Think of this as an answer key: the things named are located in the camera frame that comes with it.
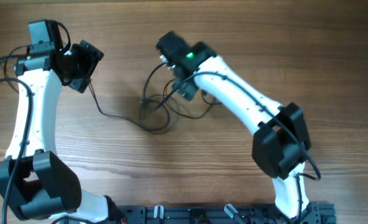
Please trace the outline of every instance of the cable clip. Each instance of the cable clip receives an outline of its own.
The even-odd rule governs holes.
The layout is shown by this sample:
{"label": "cable clip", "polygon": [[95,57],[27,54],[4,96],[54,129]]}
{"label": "cable clip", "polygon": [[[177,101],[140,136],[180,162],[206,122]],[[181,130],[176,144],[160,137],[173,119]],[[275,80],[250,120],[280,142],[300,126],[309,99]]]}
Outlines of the cable clip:
{"label": "cable clip", "polygon": [[154,208],[154,219],[160,219],[162,220],[163,219],[163,215],[165,213],[165,208],[161,205],[157,205],[155,206]]}
{"label": "cable clip", "polygon": [[265,111],[265,109],[266,109],[265,105],[259,105],[259,106],[260,106],[259,111],[260,111],[260,112],[264,112],[264,111]]}
{"label": "cable clip", "polygon": [[26,140],[25,142],[26,145],[29,145],[29,140]]}

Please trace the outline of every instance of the black mounting rail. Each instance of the black mounting rail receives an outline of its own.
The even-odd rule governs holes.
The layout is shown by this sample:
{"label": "black mounting rail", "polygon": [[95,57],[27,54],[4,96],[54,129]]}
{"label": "black mounting rail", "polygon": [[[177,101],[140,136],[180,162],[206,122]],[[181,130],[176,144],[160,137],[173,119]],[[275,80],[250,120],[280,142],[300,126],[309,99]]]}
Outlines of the black mounting rail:
{"label": "black mounting rail", "polygon": [[[126,224],[297,224],[297,220],[288,220],[274,204],[235,207],[236,217],[224,211],[224,207],[145,207],[117,206],[126,216]],[[311,203],[303,211],[301,224],[335,224],[334,206],[331,204]],[[62,220],[60,224],[80,224]]]}

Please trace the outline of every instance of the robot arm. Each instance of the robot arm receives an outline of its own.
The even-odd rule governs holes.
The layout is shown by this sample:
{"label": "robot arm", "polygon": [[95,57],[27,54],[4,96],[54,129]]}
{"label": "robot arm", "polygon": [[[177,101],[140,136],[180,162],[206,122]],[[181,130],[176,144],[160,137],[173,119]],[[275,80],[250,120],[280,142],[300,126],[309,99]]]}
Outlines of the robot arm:
{"label": "robot arm", "polygon": [[[69,47],[62,47],[55,21],[31,22],[29,29],[31,54],[18,59],[15,72],[33,92],[32,119],[27,147],[19,161],[8,205],[20,220],[69,216],[93,223],[121,223],[124,215],[111,199],[82,190],[77,176],[57,157],[55,148],[57,101],[62,86],[69,85],[83,93],[103,53],[84,40],[74,44],[68,52]],[[14,135],[6,160],[0,162],[0,194],[3,197],[11,178],[9,168],[18,161],[28,113],[27,92],[22,85],[19,88]],[[39,179],[24,180],[31,172]]]}
{"label": "robot arm", "polygon": [[[295,177],[303,172],[305,158],[287,133],[283,130],[276,131],[277,124],[258,103],[264,105],[272,115],[290,127],[297,140],[309,149],[310,139],[302,110],[293,103],[283,107],[279,102],[261,94],[239,77],[221,56],[216,55],[214,50],[202,42],[189,47],[184,40],[169,32],[160,39],[157,48],[162,54],[161,59],[173,69],[177,77],[177,81],[173,84],[177,92],[188,100],[193,98],[198,88],[212,94],[254,135],[253,159],[273,178],[275,205],[286,217],[295,218],[299,209],[299,193]],[[197,73],[205,74],[195,75],[193,82],[183,84],[184,80]],[[212,73],[224,75],[225,78]],[[245,91],[259,102],[255,102]],[[308,206],[309,200],[305,195],[302,176],[300,176],[300,190],[303,211]]]}

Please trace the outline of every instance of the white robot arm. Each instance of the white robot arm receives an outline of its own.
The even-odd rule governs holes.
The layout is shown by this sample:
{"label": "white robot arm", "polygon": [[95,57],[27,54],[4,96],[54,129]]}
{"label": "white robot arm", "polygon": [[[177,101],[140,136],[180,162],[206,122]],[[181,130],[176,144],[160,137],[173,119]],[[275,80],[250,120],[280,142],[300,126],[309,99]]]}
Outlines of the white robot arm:
{"label": "white robot arm", "polygon": [[[173,84],[175,89],[172,92],[177,91],[184,98],[191,100],[196,90],[200,88],[212,94],[233,112],[261,144],[268,144],[268,141],[279,141],[279,138],[281,138],[279,142],[276,142],[277,144],[271,144],[272,147],[276,146],[277,148],[257,147],[258,145],[254,142],[253,158],[266,174],[273,177],[272,182],[274,183],[276,195],[275,205],[286,217],[295,218],[298,215],[300,195],[296,178],[300,178],[301,211],[306,209],[309,200],[305,194],[303,176],[297,175],[302,173],[305,168],[305,160],[301,158],[301,151],[295,149],[295,143],[290,142],[292,140],[285,135],[283,130],[275,132],[275,127],[278,124],[272,124],[267,127],[267,124],[273,123],[272,116],[283,119],[282,113],[285,113],[284,111],[288,112],[290,109],[284,108],[279,102],[271,100],[250,86],[226,64],[220,55],[216,55],[213,50],[202,42],[198,42],[190,48],[184,40],[173,32],[169,32],[160,39],[157,48],[162,54],[162,61],[174,70],[177,77],[176,83]],[[303,120],[302,110],[295,108],[294,104],[291,104],[290,107],[292,110],[295,110],[291,114],[299,116],[297,117],[297,123],[302,126],[302,128],[293,130],[293,132],[303,132],[296,134],[297,137],[300,137],[299,141],[305,143],[308,149],[310,140]],[[260,133],[257,133],[260,127],[264,127],[264,130],[261,132],[268,130],[269,133],[260,137]],[[277,156],[276,160],[272,162],[271,157],[275,157],[274,151],[284,156]],[[269,172],[271,167],[266,168],[265,164],[274,162],[273,166],[278,170]]]}
{"label": "white robot arm", "polygon": [[[0,194],[5,197],[8,181],[13,178],[8,205],[20,220],[72,217],[92,223],[121,223],[124,215],[107,196],[91,194],[80,187],[77,176],[57,157],[55,119],[57,101],[63,85],[84,92],[90,76],[103,53],[82,40],[70,51],[62,46],[55,21],[29,24],[31,54],[18,58],[14,68],[19,85],[19,106],[16,126],[6,160],[0,162]],[[28,96],[26,88],[32,90]],[[29,121],[26,148],[19,157],[26,117],[32,98],[32,118]],[[10,167],[19,163],[15,177]],[[35,172],[38,180],[24,178]]]}
{"label": "white robot arm", "polygon": [[[18,79],[26,86],[20,85],[14,135],[6,160],[0,162],[0,194],[5,197],[8,182],[13,180],[11,197],[7,202],[18,219],[57,218],[53,222],[56,223],[70,217],[74,223],[99,224],[211,224],[214,223],[212,220],[225,224],[275,223],[265,214],[256,214],[252,207],[238,208],[238,211],[227,205],[224,211],[232,219],[226,219],[220,208],[116,206],[108,196],[82,190],[77,176],[57,157],[57,101],[62,86],[69,85],[80,93],[84,92],[103,54],[84,40],[68,51],[70,40],[69,47],[62,46],[58,25],[55,21],[30,23],[31,54],[19,58],[15,68]],[[214,95],[254,135],[252,156],[257,165],[272,177],[275,206],[280,214],[271,212],[280,218],[277,223],[300,223],[296,220],[299,212],[309,214],[308,218],[313,223],[323,223],[322,207],[310,205],[303,176],[299,175],[306,161],[299,147],[308,150],[311,146],[302,110],[294,104],[284,107],[258,92],[202,42],[189,48],[181,38],[169,32],[160,39],[157,48],[162,60],[174,69],[177,76],[174,91],[188,100],[199,88]],[[28,96],[27,88],[32,90],[32,96]],[[27,130],[27,146],[20,157],[29,97],[33,99],[32,119]],[[276,131],[276,126],[285,128]],[[16,164],[19,164],[19,173],[12,176],[11,169]],[[39,179],[26,182],[24,179],[31,172],[35,172]]]}

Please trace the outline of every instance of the black bracket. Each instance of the black bracket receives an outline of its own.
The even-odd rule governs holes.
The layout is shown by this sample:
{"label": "black bracket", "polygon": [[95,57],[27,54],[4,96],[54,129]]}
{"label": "black bracket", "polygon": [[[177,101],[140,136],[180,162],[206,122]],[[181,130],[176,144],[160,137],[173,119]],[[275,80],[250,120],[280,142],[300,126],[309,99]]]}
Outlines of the black bracket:
{"label": "black bracket", "polygon": [[85,40],[63,48],[58,22],[42,20],[29,23],[32,45],[27,49],[27,55],[17,59],[15,72],[17,76],[27,71],[53,69],[63,86],[84,93],[90,84],[98,62],[104,57],[102,51]]}
{"label": "black bracket", "polygon": [[[6,194],[15,159],[0,162],[0,194]],[[31,172],[38,179],[26,181]],[[76,212],[81,203],[81,187],[76,174],[54,153],[38,151],[20,160],[12,185],[9,207],[19,220],[43,220],[50,215]]]}
{"label": "black bracket", "polygon": [[[281,108],[276,118],[309,150],[311,141],[302,109],[290,103]],[[306,158],[288,133],[278,127],[273,119],[267,124],[260,123],[259,126],[260,129],[253,138],[253,160],[270,177],[286,179],[289,172],[299,163],[305,162]]]}
{"label": "black bracket", "polygon": [[[165,207],[163,218],[154,218],[155,207],[118,206],[127,215],[127,224],[238,224],[224,207]],[[237,216],[246,224],[297,224],[283,216],[274,204],[235,207]],[[335,224],[331,204],[311,203],[303,211],[301,224]]]}

